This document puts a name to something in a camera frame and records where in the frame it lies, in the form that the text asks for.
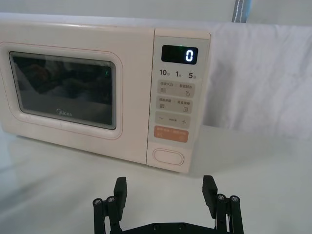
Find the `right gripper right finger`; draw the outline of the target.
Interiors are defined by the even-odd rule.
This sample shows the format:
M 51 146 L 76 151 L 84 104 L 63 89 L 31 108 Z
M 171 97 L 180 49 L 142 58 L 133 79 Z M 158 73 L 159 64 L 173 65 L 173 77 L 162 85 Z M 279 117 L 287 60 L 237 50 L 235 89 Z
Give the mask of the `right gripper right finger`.
M 211 175 L 203 176 L 202 193 L 209 208 L 214 229 L 221 234 L 243 234 L 243 222 L 240 198 L 236 195 L 226 197 L 218 192 L 217 185 Z

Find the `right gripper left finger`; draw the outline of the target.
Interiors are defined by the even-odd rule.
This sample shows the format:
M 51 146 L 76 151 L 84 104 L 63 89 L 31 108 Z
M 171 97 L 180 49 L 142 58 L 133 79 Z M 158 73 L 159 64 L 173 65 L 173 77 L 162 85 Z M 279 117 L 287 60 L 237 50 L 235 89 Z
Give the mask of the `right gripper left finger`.
M 126 177 L 118 177 L 114 187 L 114 195 L 106 200 L 93 200 L 94 233 L 105 234 L 105 218 L 109 217 L 111 234 L 121 234 L 119 222 L 122 220 L 123 209 L 127 198 Z

